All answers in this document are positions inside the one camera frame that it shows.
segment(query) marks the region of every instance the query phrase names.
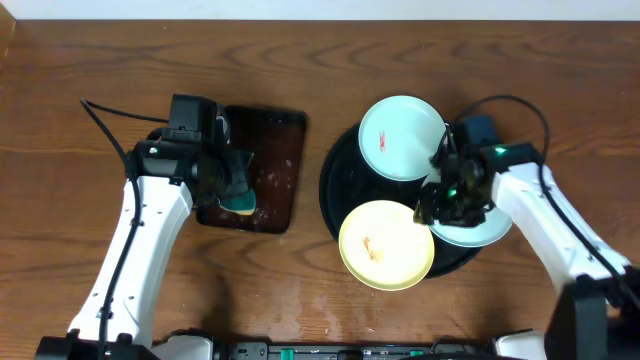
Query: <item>wooden table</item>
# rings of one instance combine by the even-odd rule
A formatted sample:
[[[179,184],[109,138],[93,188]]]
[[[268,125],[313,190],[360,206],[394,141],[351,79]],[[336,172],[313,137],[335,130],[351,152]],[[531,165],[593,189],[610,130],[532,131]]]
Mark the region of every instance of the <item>wooden table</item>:
[[[289,230],[190,218],[155,338],[192,326],[221,339],[385,343],[544,329],[556,295],[515,228],[442,278],[400,292],[360,284],[320,213],[322,163],[386,96],[418,96],[451,118],[517,94],[550,119],[550,166],[566,195],[638,262],[639,59],[638,23],[20,21],[0,87],[0,357],[32,358],[40,337],[65,334],[115,229],[123,167],[80,97],[158,117],[173,93],[309,115]],[[526,109],[485,109],[507,141],[541,143]],[[154,127],[104,118],[125,148]]]

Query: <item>green sponge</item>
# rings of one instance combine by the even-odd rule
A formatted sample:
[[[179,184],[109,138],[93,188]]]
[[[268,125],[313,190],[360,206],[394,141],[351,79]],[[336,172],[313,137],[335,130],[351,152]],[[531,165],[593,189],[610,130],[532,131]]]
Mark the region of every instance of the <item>green sponge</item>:
[[[251,215],[256,211],[256,193],[253,189],[232,199],[220,200],[220,207],[238,215]]]

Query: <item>black tray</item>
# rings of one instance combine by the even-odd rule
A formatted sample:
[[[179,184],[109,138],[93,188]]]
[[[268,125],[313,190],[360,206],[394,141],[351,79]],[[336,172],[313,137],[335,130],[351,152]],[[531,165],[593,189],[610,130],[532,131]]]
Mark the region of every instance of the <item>black tray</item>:
[[[320,209],[335,240],[342,222],[356,207],[374,200],[390,200],[414,209],[422,179],[397,182],[377,174],[362,158],[358,146],[359,124],[333,146],[320,173]],[[482,248],[451,245],[433,234],[435,257],[425,278],[448,274],[469,262]]]
[[[249,216],[218,205],[200,207],[204,225],[281,234],[289,228],[298,182],[307,117],[302,112],[227,106],[231,146],[254,153],[249,184],[256,193],[256,211]]]

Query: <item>black round tray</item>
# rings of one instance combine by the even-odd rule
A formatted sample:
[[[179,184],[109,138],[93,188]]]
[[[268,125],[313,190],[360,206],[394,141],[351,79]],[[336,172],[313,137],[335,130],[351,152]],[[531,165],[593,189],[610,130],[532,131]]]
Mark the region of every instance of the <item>black round tray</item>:
[[[397,182],[377,174],[362,158],[358,128],[355,125],[336,142],[320,173],[320,209],[335,240],[347,215],[369,201],[390,200],[414,209],[423,181]],[[426,279],[459,269],[482,249],[451,245],[435,234],[433,240],[435,257]]]

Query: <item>white wall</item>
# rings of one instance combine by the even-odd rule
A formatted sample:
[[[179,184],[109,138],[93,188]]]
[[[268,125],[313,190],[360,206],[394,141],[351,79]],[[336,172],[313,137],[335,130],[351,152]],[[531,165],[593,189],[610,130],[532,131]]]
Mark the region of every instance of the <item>white wall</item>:
[[[0,0],[16,19],[640,20],[640,0]]]

